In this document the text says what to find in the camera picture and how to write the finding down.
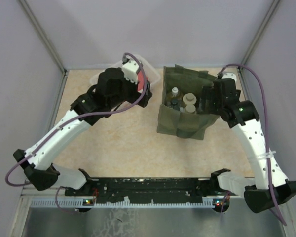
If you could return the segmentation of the cream bottle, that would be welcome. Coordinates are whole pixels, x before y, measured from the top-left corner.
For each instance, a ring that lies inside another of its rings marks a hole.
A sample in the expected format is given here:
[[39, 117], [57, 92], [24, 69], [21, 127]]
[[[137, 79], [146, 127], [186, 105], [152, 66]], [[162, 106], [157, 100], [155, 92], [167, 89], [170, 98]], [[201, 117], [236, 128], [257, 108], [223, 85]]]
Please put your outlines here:
[[197, 98], [193, 93], [187, 93], [182, 97], [182, 106], [195, 105], [196, 101]]
[[189, 113], [189, 114], [196, 114], [196, 107], [194, 105], [187, 105], [184, 108], [184, 112], [185, 113]]

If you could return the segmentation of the clear square bottle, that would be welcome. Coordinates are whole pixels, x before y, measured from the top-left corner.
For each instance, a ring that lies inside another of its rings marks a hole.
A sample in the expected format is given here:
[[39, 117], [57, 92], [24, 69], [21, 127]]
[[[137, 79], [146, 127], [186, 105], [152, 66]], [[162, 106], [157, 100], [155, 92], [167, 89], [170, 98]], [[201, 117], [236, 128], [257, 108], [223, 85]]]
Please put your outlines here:
[[179, 101], [176, 98], [171, 99], [170, 101], [170, 107], [174, 110], [180, 111], [180, 107], [179, 107]]

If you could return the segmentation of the amber liquid bottle white cap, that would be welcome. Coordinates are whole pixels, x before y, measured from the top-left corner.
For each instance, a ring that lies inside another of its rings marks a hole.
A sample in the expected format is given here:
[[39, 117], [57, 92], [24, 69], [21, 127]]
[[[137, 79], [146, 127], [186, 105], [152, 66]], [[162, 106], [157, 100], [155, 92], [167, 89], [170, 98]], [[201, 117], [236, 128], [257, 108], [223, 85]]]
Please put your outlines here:
[[173, 87], [171, 91], [167, 94], [167, 96], [169, 99], [182, 99], [183, 94], [177, 87]]

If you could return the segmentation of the olive green canvas bag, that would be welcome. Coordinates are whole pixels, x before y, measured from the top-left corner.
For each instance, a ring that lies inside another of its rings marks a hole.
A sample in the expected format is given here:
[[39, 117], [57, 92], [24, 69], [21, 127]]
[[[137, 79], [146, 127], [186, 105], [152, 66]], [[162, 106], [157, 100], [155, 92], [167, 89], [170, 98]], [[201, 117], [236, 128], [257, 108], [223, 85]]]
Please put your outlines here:
[[182, 94], [192, 93], [196, 96], [199, 106], [202, 89], [213, 86], [217, 77], [208, 71], [196, 71], [179, 65], [164, 67], [162, 100], [159, 107], [157, 132], [177, 136], [184, 139], [203, 140], [205, 131], [218, 119], [218, 115], [204, 112], [189, 114], [167, 106], [167, 95], [177, 87]]

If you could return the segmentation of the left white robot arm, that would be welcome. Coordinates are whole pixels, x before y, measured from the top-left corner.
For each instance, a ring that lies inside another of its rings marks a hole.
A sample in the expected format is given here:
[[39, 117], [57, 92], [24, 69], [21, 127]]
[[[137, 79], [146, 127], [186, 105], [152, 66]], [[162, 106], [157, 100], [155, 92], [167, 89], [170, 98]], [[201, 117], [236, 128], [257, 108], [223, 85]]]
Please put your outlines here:
[[82, 169], [56, 166], [55, 158], [101, 118], [118, 113], [118, 107], [124, 102], [144, 108], [151, 96], [150, 82], [141, 67], [105, 69], [99, 74], [97, 84], [78, 96], [57, 125], [35, 145], [26, 150], [17, 149], [13, 156], [29, 184], [38, 191], [57, 185], [87, 196], [93, 190], [88, 174]]

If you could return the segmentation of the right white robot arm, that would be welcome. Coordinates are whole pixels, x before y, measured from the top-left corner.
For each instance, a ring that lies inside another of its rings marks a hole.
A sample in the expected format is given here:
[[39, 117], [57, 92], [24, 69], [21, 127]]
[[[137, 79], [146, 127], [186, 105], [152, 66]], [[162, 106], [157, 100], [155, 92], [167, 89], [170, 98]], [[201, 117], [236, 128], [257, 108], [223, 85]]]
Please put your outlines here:
[[266, 147], [259, 114], [251, 101], [239, 100], [240, 93], [235, 80], [218, 79], [212, 86], [203, 87], [200, 107], [227, 122], [246, 153], [254, 177], [248, 179], [221, 169], [211, 174], [210, 188], [218, 196], [226, 191], [241, 196], [252, 212], [260, 213], [294, 197], [296, 181], [288, 179], [274, 157], [275, 152]]

